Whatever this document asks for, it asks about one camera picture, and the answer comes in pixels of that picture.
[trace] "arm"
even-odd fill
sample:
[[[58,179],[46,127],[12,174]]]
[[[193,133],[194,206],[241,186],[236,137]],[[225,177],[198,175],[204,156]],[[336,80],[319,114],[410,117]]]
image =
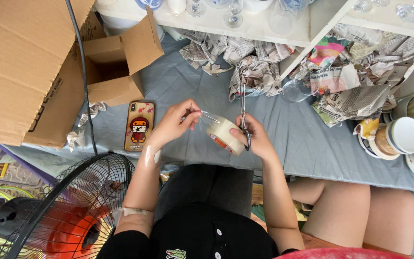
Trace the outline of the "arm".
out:
[[[236,125],[240,125],[241,118],[242,115],[237,116]],[[261,158],[263,166],[263,208],[268,234],[276,242],[280,253],[289,248],[303,250],[305,246],[279,156],[262,124],[249,114],[246,114],[245,119],[248,131],[252,134],[252,152]],[[241,131],[230,129],[230,133],[247,144]]]
[[[151,213],[150,215],[131,214],[125,217],[122,215],[115,234],[137,230],[147,237],[150,236],[153,225],[152,212],[157,203],[161,149],[169,141],[180,137],[188,128],[194,130],[198,122],[197,118],[201,115],[202,112],[192,99],[169,107],[145,142],[122,203],[122,207],[141,209]]]

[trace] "red fabric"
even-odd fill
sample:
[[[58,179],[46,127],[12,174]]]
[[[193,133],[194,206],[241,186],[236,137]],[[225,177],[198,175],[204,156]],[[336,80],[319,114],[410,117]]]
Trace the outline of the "red fabric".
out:
[[[306,249],[281,255],[274,259],[404,259],[407,257],[398,254],[386,253],[364,248],[317,248]]]

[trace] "baby milo character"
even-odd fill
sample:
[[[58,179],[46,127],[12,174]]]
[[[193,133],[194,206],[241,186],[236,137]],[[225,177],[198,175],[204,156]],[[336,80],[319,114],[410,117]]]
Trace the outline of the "baby milo character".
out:
[[[129,124],[129,128],[132,131],[132,137],[131,137],[132,142],[133,143],[145,142],[145,139],[146,139],[145,132],[148,132],[149,127],[150,127],[150,123],[148,122],[147,119],[143,117],[137,117],[133,119]]]

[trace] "black cable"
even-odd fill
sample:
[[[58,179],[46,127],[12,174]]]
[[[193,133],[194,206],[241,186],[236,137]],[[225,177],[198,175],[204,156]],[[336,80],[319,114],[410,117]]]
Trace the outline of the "black cable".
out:
[[[84,58],[84,49],[82,48],[82,40],[81,35],[79,34],[78,24],[76,23],[75,13],[73,12],[73,8],[71,7],[71,2],[69,0],[65,0],[66,5],[68,6],[69,16],[71,17],[71,21],[73,22],[73,27],[75,28],[76,38],[78,39],[79,50],[81,51],[81,60],[82,60],[82,82],[84,83],[84,97],[87,106],[87,117],[89,118],[89,124],[91,126],[91,138],[92,138],[92,147],[95,156],[97,153],[97,147],[95,146],[95,139],[93,137],[93,124],[91,118],[91,109],[89,107],[89,92],[87,91],[87,75],[86,75],[86,59]]]

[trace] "cartoon phone case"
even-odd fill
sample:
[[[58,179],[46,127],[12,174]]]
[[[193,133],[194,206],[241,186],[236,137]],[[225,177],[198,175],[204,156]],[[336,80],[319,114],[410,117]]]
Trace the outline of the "cartoon phone case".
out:
[[[127,151],[141,151],[146,139],[153,130],[154,103],[131,102],[127,116],[126,138],[124,149]]]

